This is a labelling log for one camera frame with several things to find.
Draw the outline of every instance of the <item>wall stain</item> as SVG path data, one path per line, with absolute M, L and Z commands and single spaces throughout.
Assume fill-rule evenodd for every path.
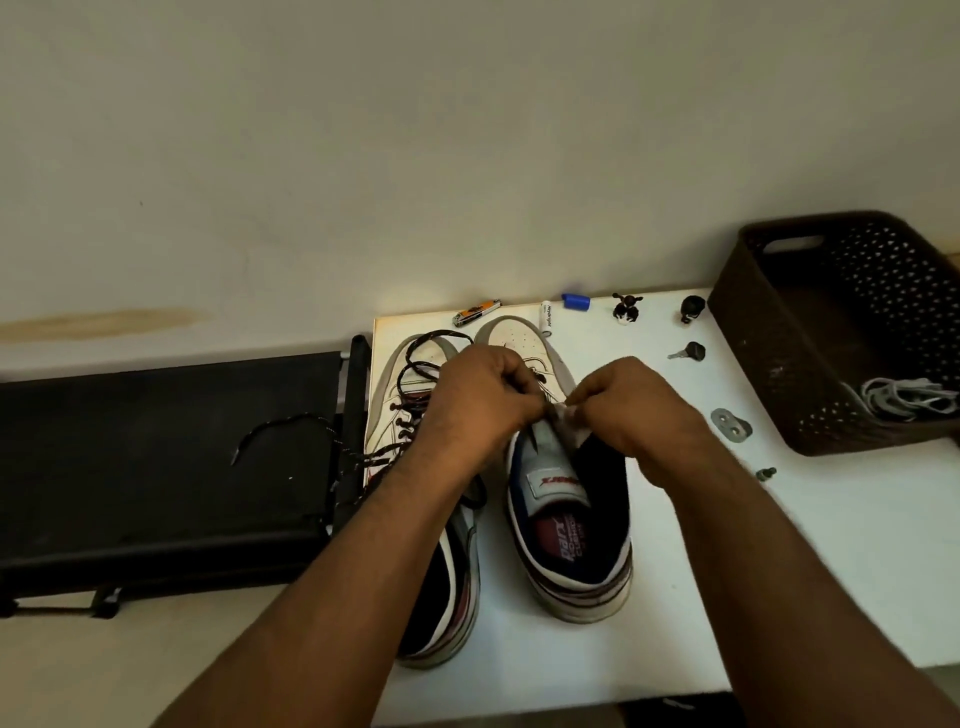
M 206 318 L 193 308 L 123 308 L 0 323 L 0 344 L 85 341 L 185 327 Z

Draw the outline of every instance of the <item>white wall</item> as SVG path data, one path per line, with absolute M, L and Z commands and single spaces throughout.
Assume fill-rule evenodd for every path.
M 201 320 L 0 372 L 706 282 L 755 218 L 960 250 L 958 38 L 956 0 L 6 0 L 0 322 Z

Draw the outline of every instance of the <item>blue cap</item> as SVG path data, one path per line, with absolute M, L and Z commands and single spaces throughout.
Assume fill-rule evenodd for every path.
M 586 311 L 590 308 L 590 296 L 564 293 L 561 295 L 561 298 L 564 299 L 564 308 L 572 308 L 575 311 Z

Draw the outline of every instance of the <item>brown basket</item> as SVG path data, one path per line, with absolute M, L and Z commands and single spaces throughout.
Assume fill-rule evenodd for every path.
M 822 243 L 764 252 L 812 236 Z M 875 376 L 960 388 L 960 273 L 899 218 L 860 211 L 748 225 L 708 303 L 796 452 L 889 448 L 960 430 L 960 416 L 881 420 L 857 395 Z

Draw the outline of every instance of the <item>black treadmill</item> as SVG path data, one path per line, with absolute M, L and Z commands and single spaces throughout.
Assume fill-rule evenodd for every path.
M 359 495 L 371 351 L 0 384 L 0 617 L 292 581 Z M 347 366 L 343 414 L 338 383 Z M 88 608 L 27 596 L 93 591 Z

